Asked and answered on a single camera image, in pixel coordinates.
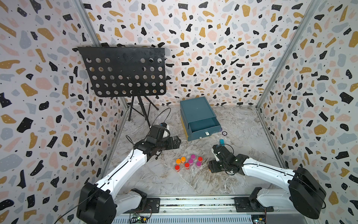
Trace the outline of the teal drawer cabinet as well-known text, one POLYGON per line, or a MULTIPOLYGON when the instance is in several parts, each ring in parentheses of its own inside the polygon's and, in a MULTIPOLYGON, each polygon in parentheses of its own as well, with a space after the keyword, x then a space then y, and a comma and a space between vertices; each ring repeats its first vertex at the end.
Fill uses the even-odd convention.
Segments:
POLYGON ((180 116, 188 141, 209 137, 221 129, 217 116, 205 97, 181 101, 180 116))

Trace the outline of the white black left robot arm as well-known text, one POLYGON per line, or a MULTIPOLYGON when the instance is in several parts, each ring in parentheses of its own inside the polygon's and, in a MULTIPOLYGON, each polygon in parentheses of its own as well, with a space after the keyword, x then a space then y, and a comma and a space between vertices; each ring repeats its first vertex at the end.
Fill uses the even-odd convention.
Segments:
POLYGON ((132 175, 152 157, 158 157, 164 150, 178 149, 178 136, 155 140, 147 137, 135 143, 128 156, 113 171, 95 184, 87 183, 81 189, 76 216, 86 224, 111 224, 114 218, 130 210, 143 209, 147 194, 132 189, 115 199, 132 175))

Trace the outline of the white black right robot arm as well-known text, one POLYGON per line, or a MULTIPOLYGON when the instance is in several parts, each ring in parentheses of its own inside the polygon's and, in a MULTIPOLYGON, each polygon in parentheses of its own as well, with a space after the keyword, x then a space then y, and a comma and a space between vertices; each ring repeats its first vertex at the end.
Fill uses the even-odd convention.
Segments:
POLYGON ((226 149, 217 151, 214 155, 215 159, 208 163, 212 173, 241 174, 277 186, 274 190, 255 188, 250 195, 255 206, 291 208, 310 219, 318 219, 321 210, 326 207, 326 192, 307 169, 278 168, 246 155, 234 156, 226 149))

